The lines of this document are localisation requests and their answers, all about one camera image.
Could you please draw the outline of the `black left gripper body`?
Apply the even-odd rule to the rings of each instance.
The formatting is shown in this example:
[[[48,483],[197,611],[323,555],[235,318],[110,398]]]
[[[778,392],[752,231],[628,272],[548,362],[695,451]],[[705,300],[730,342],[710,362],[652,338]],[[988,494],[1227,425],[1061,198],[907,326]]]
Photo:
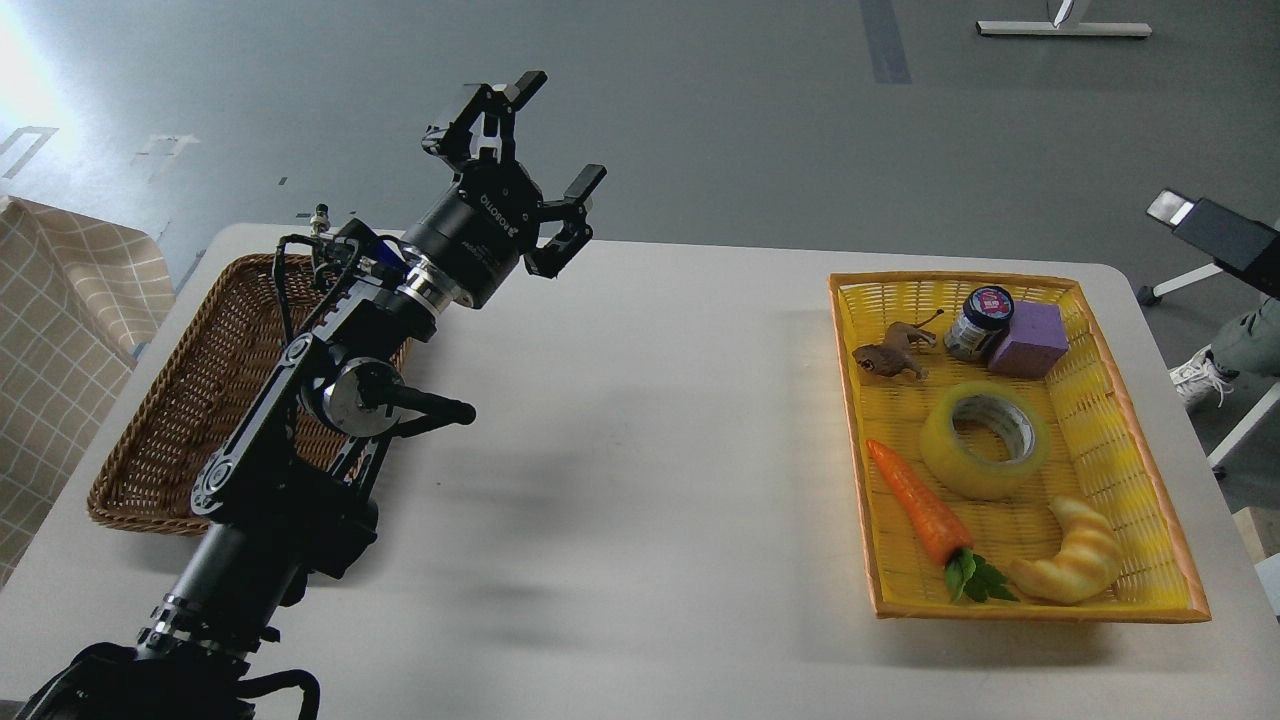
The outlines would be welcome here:
[[[522,165],[472,165],[401,241],[428,259],[483,307],[529,251],[541,191]]]

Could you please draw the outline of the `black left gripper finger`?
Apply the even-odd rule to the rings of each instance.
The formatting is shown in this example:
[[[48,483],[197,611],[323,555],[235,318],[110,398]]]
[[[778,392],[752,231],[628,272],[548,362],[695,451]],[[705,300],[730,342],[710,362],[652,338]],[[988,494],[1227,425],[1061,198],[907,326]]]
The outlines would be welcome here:
[[[561,200],[540,202],[534,213],[536,224],[559,222],[559,231],[544,245],[534,245],[524,255],[530,275],[554,279],[564,266],[594,237],[588,223],[590,197],[603,182],[607,169],[599,164],[586,164],[573,178]]]
[[[465,85],[428,126],[421,147],[449,167],[452,188],[470,172],[490,165],[511,167],[536,191],[541,188],[515,158],[515,118],[547,81],[544,70],[527,70],[509,85]]]

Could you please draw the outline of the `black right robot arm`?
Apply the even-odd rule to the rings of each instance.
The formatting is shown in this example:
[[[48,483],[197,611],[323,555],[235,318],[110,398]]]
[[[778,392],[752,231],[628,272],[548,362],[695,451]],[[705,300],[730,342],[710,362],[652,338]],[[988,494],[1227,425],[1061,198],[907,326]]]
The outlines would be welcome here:
[[[1212,258],[1212,268],[1276,299],[1279,295],[1277,229],[1243,217],[1210,199],[1188,199],[1165,188],[1146,214],[1175,237]]]

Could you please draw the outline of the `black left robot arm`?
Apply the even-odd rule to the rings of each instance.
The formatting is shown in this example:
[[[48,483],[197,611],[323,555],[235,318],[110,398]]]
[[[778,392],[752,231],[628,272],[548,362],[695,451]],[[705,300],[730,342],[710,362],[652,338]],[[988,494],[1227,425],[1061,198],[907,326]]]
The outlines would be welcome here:
[[[255,701],[301,693],[315,719],[320,685],[302,669],[251,678],[250,656],[279,641],[279,607],[310,575],[338,579],[376,539],[372,487],[398,438],[476,418],[470,404],[408,386],[392,364],[428,342],[449,306],[480,309],[511,272],[557,277],[593,238],[589,164],[548,200],[516,158],[518,113],[547,82],[466,85],[430,124],[422,150],[453,178],[401,237],[357,219],[279,238],[271,282],[282,352],[189,492],[209,527],[131,646],[97,643],[36,691],[19,719],[251,719]]]

